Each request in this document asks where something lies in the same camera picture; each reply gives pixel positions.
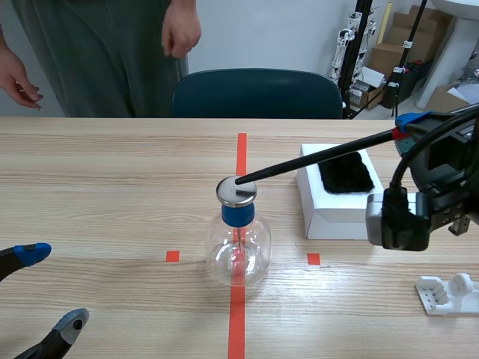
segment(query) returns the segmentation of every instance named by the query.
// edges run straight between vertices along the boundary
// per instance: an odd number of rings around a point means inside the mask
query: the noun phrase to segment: dark teal chair
[[[173,117],[342,118],[332,81],[315,73],[235,69],[193,73],[177,86]]]

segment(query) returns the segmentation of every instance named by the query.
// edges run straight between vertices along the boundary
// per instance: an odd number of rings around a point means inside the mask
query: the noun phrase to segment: clear glass flask
[[[246,286],[261,280],[271,262],[271,232],[254,211],[256,185],[237,185],[236,177],[222,180],[216,196],[222,213],[207,231],[207,265],[210,272],[230,286]]]

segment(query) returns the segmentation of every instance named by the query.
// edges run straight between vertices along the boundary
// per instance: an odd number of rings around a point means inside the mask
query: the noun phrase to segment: gray pants
[[[186,62],[166,58],[170,0],[13,0],[69,117],[169,117]]]

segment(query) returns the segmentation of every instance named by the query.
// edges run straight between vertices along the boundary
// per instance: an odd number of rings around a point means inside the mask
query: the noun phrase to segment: blue bottle cap
[[[256,198],[256,185],[253,182],[237,185],[234,182],[237,178],[239,176],[225,178],[216,187],[216,196],[223,206],[246,207]]]
[[[245,227],[254,219],[256,185],[252,182],[237,185],[238,176],[222,180],[216,188],[216,196],[222,204],[223,221],[231,227]]]

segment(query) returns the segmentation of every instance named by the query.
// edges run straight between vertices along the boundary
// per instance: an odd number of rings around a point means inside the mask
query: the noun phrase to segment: hand
[[[21,60],[7,47],[0,48],[0,88],[19,105],[40,109],[37,102],[43,96],[28,80]]]
[[[198,44],[201,24],[196,0],[171,0],[163,20],[162,45],[165,55],[183,59]]]

